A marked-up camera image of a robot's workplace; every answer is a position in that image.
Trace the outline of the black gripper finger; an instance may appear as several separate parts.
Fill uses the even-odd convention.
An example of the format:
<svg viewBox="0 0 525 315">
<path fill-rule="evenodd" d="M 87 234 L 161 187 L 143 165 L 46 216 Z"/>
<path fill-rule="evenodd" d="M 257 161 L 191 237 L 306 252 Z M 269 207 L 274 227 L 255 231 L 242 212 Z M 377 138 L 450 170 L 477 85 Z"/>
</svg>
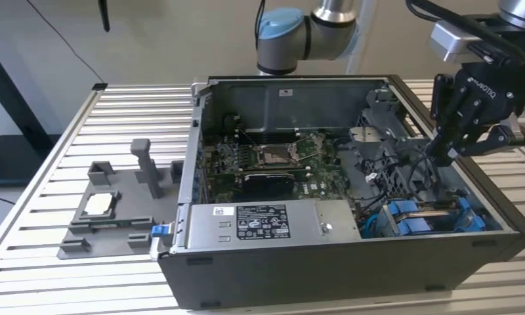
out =
<svg viewBox="0 0 525 315">
<path fill-rule="evenodd" d="M 461 156 L 486 156 L 518 147 L 518 139 L 510 128 L 505 125 L 494 125 L 487 136 L 479 140 L 486 128 L 471 131 L 459 141 L 458 154 Z"/>
<path fill-rule="evenodd" d="M 435 127 L 426 155 L 435 165 L 449 166 L 457 156 L 481 155 L 481 93 L 470 75 L 437 75 L 430 118 Z"/>
</svg>

